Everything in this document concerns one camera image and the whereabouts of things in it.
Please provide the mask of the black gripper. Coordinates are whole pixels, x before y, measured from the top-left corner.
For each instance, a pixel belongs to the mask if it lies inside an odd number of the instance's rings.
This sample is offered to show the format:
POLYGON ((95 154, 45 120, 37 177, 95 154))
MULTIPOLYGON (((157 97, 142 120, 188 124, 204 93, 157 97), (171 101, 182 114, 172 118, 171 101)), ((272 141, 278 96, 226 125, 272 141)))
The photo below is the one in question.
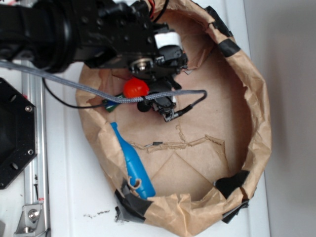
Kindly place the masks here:
MULTIPOLYGON (((145 1, 132 5, 112 0, 96 1, 95 26, 85 33, 93 47, 84 63, 92 69, 128 69, 135 77, 148 80, 149 95, 182 89, 176 75, 187 67, 188 58, 178 33, 168 24, 153 23, 145 1)), ((140 112, 150 109, 174 119, 176 98, 165 96, 137 103, 140 112)))

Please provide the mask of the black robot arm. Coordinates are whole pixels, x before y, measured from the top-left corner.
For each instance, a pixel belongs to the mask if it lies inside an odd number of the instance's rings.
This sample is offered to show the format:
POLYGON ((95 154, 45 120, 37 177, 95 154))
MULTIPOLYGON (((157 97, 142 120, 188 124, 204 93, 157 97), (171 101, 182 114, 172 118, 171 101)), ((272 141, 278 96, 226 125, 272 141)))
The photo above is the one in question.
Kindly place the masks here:
POLYGON ((149 87, 138 109, 153 109, 171 121, 174 80, 188 59, 180 36, 151 20, 154 6, 112 0, 39 0, 31 7, 1 5, 0 57, 28 60, 48 73, 82 62, 92 69, 127 69, 149 87))

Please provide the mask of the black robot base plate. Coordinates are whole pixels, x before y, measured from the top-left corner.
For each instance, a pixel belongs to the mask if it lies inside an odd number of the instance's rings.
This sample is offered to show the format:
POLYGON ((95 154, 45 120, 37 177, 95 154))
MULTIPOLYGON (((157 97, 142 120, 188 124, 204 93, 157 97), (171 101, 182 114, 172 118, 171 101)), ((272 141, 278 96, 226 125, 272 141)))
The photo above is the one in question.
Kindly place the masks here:
POLYGON ((36 156, 36 107, 0 79, 0 189, 4 190, 36 156))

